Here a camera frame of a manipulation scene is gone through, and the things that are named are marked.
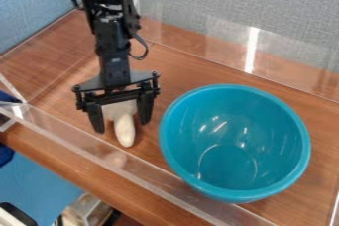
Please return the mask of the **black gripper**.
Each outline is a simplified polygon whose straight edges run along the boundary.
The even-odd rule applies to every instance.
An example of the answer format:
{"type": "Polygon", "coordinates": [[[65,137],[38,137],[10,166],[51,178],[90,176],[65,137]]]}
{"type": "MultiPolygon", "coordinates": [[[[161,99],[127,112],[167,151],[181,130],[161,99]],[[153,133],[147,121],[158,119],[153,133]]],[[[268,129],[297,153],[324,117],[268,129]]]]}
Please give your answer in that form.
{"type": "Polygon", "coordinates": [[[131,53],[130,41],[123,41],[122,44],[97,41],[99,74],[74,86],[78,109],[87,112],[93,128],[101,134],[105,133],[101,106],[137,100],[141,124],[146,125],[151,120],[154,100],[159,95],[159,73],[131,69],[130,58],[145,60],[149,54],[145,40],[138,38],[137,41],[145,46],[141,56],[131,53]]]}

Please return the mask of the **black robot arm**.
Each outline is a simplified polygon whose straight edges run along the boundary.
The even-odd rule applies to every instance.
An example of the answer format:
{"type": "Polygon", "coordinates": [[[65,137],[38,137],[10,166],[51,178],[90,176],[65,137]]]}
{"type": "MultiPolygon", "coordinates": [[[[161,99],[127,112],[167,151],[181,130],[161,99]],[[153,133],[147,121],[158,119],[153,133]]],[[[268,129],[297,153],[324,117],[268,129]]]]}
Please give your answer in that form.
{"type": "Polygon", "coordinates": [[[154,99],[159,95],[159,73],[137,71],[130,60],[146,59],[131,53],[131,40],[139,41],[141,15],[134,0],[73,0],[85,10],[91,33],[95,35],[95,53],[99,74],[74,86],[78,109],[87,113],[93,128],[105,132],[102,107],[134,100],[139,120],[149,123],[154,99]]]}

